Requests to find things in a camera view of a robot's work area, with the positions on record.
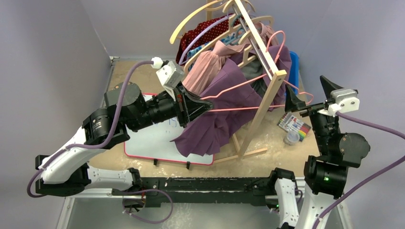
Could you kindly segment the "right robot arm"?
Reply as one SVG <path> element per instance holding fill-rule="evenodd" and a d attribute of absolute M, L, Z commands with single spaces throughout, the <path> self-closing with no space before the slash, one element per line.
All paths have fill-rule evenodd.
<path fill-rule="evenodd" d="M 355 89 L 343 88 L 325 76 L 320 82 L 326 96 L 323 103 L 307 105 L 286 86 L 285 111 L 309 117 L 319 156 L 309 156 L 304 165 L 304 198 L 298 208 L 298 186 L 292 171 L 275 168 L 270 173 L 269 190 L 277 195 L 281 229 L 323 229 L 334 201 L 340 199 L 349 168 L 358 168 L 370 152 L 364 136 L 342 132 L 337 113 L 359 109 Z"/>

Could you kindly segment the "pink wire hanger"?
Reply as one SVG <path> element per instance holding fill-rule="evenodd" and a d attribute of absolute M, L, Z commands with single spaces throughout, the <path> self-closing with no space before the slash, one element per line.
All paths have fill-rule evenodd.
<path fill-rule="evenodd" d="M 272 34 L 270 36 L 270 38 L 269 38 L 269 40 L 267 42 L 267 46 L 266 46 L 267 49 L 270 47 L 270 42 L 273 40 L 273 37 L 275 37 L 275 35 L 278 34 L 278 33 L 283 34 L 283 41 L 282 41 L 282 44 L 280 45 L 280 47 L 278 49 L 278 52 L 276 54 L 276 60 L 274 62 L 276 62 L 279 59 L 280 53 L 281 53 L 281 51 L 282 51 L 282 49 L 284 47 L 284 43 L 285 43 L 285 40 L 286 40 L 284 31 L 276 31 L 274 34 Z M 262 99 L 262 98 L 255 91 L 253 91 L 252 93 L 250 93 L 248 95 L 245 95 L 243 92 L 240 91 L 240 87 L 247 84 L 247 83 L 255 81 L 255 80 L 259 79 L 259 78 L 262 78 L 262 77 L 267 77 L 267 74 L 263 74 L 263 75 L 261 75 L 259 77 L 256 77 L 256 78 L 252 79 L 252 80 L 249 80 L 249 81 L 240 83 L 240 84 L 238 84 L 236 86 L 230 87 L 228 89 L 222 90 L 217 95 L 211 95 L 211 96 L 203 97 L 202 99 L 203 100 L 214 99 L 214 100 L 218 100 L 218 101 L 223 100 L 223 101 L 228 101 L 230 103 L 232 102 L 234 104 L 237 103 L 236 101 L 238 99 L 238 101 L 240 101 L 239 103 L 245 102 L 248 105 L 249 104 L 250 105 L 252 105 L 252 104 L 258 105 L 260 103 L 259 100 Z M 292 85 L 291 83 L 289 83 L 287 80 L 283 80 L 282 81 L 282 86 L 283 85 L 285 86 L 286 84 L 290 85 L 292 87 L 292 89 L 295 88 L 295 86 Z M 312 95 L 310 93 L 307 93 L 305 91 L 300 91 L 299 88 L 297 88 L 297 89 L 298 89 L 298 94 L 303 94 L 303 95 L 309 95 L 310 96 L 310 100 L 308 102 L 305 102 L 306 105 L 309 105 L 313 101 L 314 95 Z M 273 108 L 277 108 L 277 107 L 284 107 L 284 106 L 285 106 L 284 104 L 270 105 L 269 109 L 273 109 Z M 224 109 L 214 109 L 214 110 L 211 110 L 211 112 L 252 110 L 252 109 L 258 109 L 258 108 L 259 108 L 258 106 L 255 106 L 255 107 L 250 106 L 250 107 L 244 107 L 244 108 L 241 108 L 241 107 L 239 107 L 239 108 L 224 108 Z"/>

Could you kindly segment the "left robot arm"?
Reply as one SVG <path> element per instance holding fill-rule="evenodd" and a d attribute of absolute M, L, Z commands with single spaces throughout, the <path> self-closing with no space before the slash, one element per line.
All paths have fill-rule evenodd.
<path fill-rule="evenodd" d="M 104 95 L 106 105 L 83 121 L 76 134 L 57 152 L 36 157 L 36 173 L 27 193 L 33 198 L 67 197 L 86 189 L 112 188 L 137 195 L 142 190 L 139 171 L 95 168 L 89 160 L 130 139 L 137 132 L 176 118 L 181 127 L 213 109 L 212 102 L 189 92 L 181 83 L 174 95 L 163 91 L 146 100 L 135 83 L 120 83 Z"/>

